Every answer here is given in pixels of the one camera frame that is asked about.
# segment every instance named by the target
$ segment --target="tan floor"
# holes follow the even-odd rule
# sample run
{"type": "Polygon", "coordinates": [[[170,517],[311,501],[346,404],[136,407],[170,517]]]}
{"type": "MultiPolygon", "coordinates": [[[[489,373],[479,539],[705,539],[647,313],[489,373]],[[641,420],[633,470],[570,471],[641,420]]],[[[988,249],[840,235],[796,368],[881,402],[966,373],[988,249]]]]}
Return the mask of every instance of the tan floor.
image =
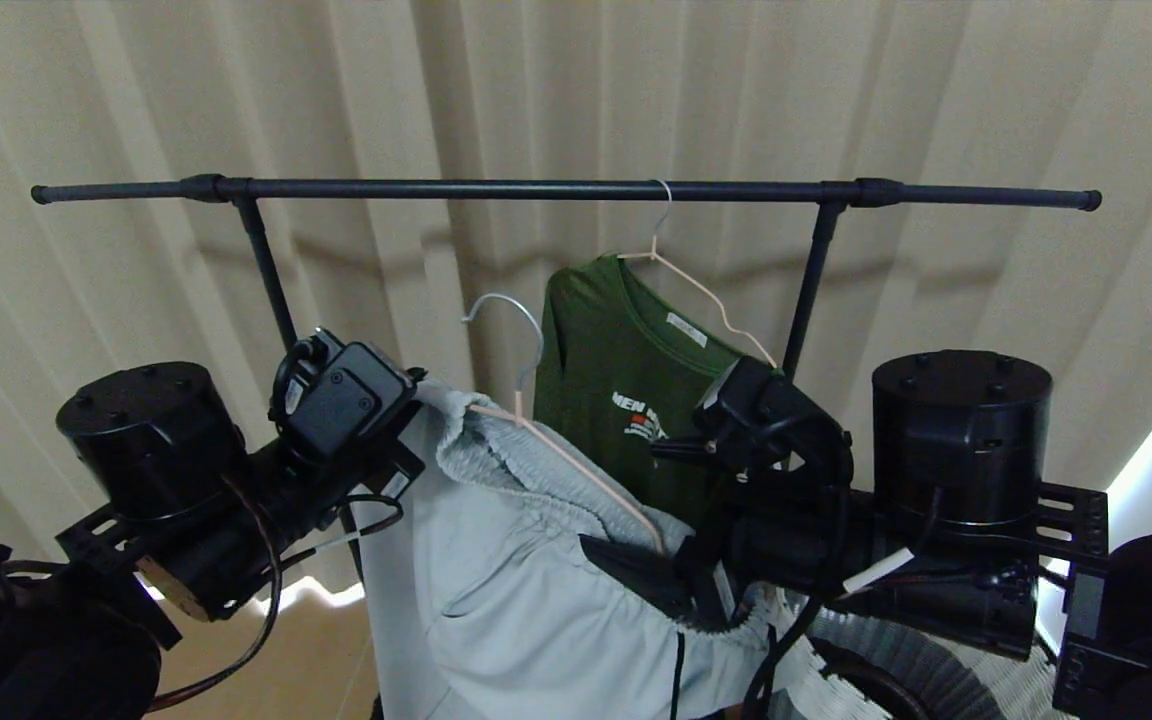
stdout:
{"type": "MultiPolygon", "coordinates": [[[[183,641],[164,653],[161,689],[214,673],[247,651],[264,615],[248,606],[223,623],[197,623],[168,607],[183,641]]],[[[280,612],[265,649],[220,685],[156,720],[335,720],[371,715],[376,657],[366,602],[329,607],[303,594],[280,612]]]]}

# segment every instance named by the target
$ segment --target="black clothing rack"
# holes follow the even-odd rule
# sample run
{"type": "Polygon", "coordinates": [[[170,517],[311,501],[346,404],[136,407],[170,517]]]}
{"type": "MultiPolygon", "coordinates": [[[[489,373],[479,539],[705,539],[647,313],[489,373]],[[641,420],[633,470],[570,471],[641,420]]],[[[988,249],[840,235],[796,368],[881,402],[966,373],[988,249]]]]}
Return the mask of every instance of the black clothing rack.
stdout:
{"type": "Polygon", "coordinates": [[[202,174],[172,182],[36,185],[31,191],[40,205],[68,200],[147,199],[179,197],[184,200],[229,202],[238,210],[251,240],[257,268],[274,311],[283,346],[291,349],[296,327],[279,281],[270,237],[256,202],[262,197],[316,197],[356,200],[668,200],[675,202],[814,202],[820,209],[812,230],[799,300],[786,343],[783,367],[794,379],[803,354],[808,323],[820,287],[824,260],[847,209],[886,209],[901,202],[950,205],[1011,205],[1025,209],[1077,209],[1101,206],[1097,190],[1032,190],[1015,187],[958,187],[905,184],[890,179],[855,179],[850,182],[669,182],[660,181],[516,181],[516,179],[229,179],[202,174]]]}

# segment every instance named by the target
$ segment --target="shirt logo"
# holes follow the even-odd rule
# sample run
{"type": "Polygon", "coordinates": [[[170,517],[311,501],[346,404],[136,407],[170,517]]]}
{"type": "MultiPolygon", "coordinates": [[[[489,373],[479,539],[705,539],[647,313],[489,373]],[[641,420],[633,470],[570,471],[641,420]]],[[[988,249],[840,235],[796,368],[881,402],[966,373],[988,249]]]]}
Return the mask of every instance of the shirt logo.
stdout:
{"type": "Polygon", "coordinates": [[[664,429],[660,429],[660,416],[655,414],[655,410],[650,409],[646,402],[623,396],[615,391],[612,392],[612,402],[620,409],[632,414],[630,415],[630,424],[626,430],[622,430],[627,435],[638,435],[649,442],[668,438],[664,429]]]}

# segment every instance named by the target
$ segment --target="horizontal metal bar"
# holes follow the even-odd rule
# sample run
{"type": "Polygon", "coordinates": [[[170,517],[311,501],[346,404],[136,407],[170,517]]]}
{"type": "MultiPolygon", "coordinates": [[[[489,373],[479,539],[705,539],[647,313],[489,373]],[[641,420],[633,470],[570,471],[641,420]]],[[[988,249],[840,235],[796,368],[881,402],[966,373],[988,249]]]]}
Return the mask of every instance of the horizontal metal bar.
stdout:
{"type": "Polygon", "coordinates": [[[302,199],[408,200],[666,200],[677,202],[844,202],[856,209],[879,209],[901,202],[947,202],[969,205],[1018,205],[1037,209],[1094,210],[1094,190],[1030,190],[1010,187],[904,184],[888,179],[851,182],[669,182],[659,181],[518,181],[517,179],[228,179],[195,176],[177,182],[37,185],[40,204],[65,200],[185,197],[229,202],[237,197],[302,199]]]}

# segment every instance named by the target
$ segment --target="robotic arm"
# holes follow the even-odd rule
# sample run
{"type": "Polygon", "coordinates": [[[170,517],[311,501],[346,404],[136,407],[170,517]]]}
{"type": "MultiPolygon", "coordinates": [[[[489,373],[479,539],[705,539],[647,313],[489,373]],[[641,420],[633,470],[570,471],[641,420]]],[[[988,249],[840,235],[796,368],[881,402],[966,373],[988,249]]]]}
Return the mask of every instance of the robotic arm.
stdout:
{"type": "MultiPolygon", "coordinates": [[[[276,601],[234,665],[156,696],[160,651],[180,635],[132,571],[187,614],[225,620],[265,585],[276,598],[282,570],[303,558],[287,548],[349,502],[387,502],[401,518],[376,492],[424,470],[397,440],[422,376],[319,331],[280,364],[279,434],[252,454],[198,365],[146,365],[81,388],[56,424],[109,505],[59,535],[68,564],[14,561],[0,546],[0,720],[132,719],[223,682],[260,650],[276,601]],[[351,495],[359,485],[372,495],[351,495]]],[[[1102,493],[1039,478],[1049,376],[946,351],[884,364],[874,387],[873,495],[849,487],[849,434],[783,377],[741,359],[696,407],[699,434],[654,448],[721,478],[698,533],[673,559],[594,538],[582,539],[586,555],[702,628],[729,624],[723,598],[750,583],[809,594],[778,650],[804,632],[814,604],[1009,657],[1032,646],[1039,556],[1062,558],[1070,621],[1053,706],[1152,717],[1152,536],[1106,555],[1102,493]],[[786,470],[791,455],[803,465],[786,470]]],[[[746,710],[768,679],[756,676],[746,710]]]]}

